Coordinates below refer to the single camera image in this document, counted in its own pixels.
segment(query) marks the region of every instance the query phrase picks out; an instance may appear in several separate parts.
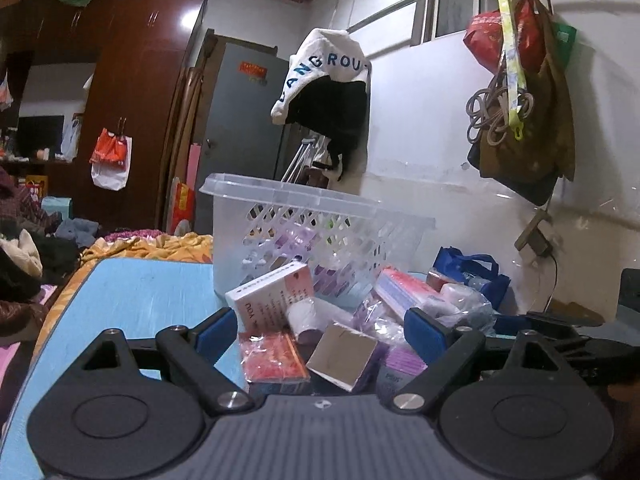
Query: gray door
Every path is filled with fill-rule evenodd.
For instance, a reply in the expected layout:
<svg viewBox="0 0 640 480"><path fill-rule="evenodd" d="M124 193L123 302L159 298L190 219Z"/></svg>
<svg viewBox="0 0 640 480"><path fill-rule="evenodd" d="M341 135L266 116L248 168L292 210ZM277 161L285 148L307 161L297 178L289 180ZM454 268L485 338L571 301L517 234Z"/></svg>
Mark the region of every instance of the gray door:
<svg viewBox="0 0 640 480"><path fill-rule="evenodd" d="M211 173L276 177L283 127L271 122L271 108L282 94L288 69L283 59L226 44L198 164L197 233L212 232L212 197L198 192Z"/></svg>

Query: red sticker on door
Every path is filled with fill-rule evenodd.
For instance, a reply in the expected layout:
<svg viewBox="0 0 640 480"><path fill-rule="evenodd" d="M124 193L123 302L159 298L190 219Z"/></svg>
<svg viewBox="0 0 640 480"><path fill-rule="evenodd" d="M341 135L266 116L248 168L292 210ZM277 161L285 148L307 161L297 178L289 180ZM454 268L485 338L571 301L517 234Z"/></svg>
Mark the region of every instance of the red sticker on door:
<svg viewBox="0 0 640 480"><path fill-rule="evenodd" d="M245 73L252 77L258 77L260 79L264 79L265 77L267 77L267 69L265 67L258 66L253 63L248 63L246 61L240 63L240 67L238 68L238 70L242 73Z"/></svg>

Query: gray ribbed surface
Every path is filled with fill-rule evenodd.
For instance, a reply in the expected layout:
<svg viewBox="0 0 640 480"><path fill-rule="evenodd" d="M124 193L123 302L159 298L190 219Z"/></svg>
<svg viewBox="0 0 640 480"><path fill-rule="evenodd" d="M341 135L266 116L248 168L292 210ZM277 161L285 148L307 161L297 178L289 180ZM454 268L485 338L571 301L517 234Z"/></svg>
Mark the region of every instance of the gray ribbed surface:
<svg viewBox="0 0 640 480"><path fill-rule="evenodd" d="M321 409L316 403L328 400ZM480 480L428 423L375 396L271 396L257 412L223 417L187 462L159 480Z"/></svg>

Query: white wall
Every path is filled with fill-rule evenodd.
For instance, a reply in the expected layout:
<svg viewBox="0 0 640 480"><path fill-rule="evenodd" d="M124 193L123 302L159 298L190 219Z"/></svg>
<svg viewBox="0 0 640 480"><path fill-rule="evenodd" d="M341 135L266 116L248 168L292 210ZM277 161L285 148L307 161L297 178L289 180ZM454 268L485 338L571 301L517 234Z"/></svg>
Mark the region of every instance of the white wall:
<svg viewBox="0 0 640 480"><path fill-rule="evenodd" d="M308 6L287 0L208 0L198 40L191 53L195 65L204 33L277 46L278 57L289 60L306 35Z"/></svg>
<svg viewBox="0 0 640 480"><path fill-rule="evenodd" d="M336 1L315 0L307 29L327 27ZM346 28L396 1L338 0L334 28ZM638 265L640 235L591 213L640 224L640 66L634 55L640 0L554 1L562 19L580 31L567 74L577 137L576 183L559 184L551 207L564 238L556 251L556 298L612 317L620 272ZM413 18L414 6L409 6L353 34L372 61L370 121L359 164L341 187L436 217L438 228L418 250L417 269L426 270L441 245L489 253L511 276L517 308L541 308L553 285L553 265L549 260L540 269L525 268L513 247L534 207L464 164L469 149L465 104L487 85L490 74L463 46L463 33L408 47ZM638 209L629 215L634 203Z"/></svg>
<svg viewBox="0 0 640 480"><path fill-rule="evenodd" d="M84 112L82 86L94 73L93 63L35 65L29 70L20 104L20 117L64 115L65 127L73 114Z"/></svg>

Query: hanging brown garment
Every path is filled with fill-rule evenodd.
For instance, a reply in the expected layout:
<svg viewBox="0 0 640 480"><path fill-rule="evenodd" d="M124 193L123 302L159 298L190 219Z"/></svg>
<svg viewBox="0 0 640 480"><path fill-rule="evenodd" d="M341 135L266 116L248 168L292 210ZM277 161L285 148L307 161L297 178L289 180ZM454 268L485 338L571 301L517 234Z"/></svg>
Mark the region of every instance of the hanging brown garment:
<svg viewBox="0 0 640 480"><path fill-rule="evenodd" d="M571 98L564 69L556 57L556 39L550 14L540 0L535 2L546 55L538 73L525 72L529 94L526 97L532 106L523 120L524 136L522 140L516 140L511 129L507 128L500 141L501 134L492 132L490 135L492 121L485 121L478 139L480 176L484 178L508 178L514 182L531 183L557 169L561 176L574 179L575 141ZM494 83L497 91L492 93L506 98L504 68L492 81ZM488 107L488 115L494 117L495 114L504 115L507 122L497 97L491 99Z"/></svg>

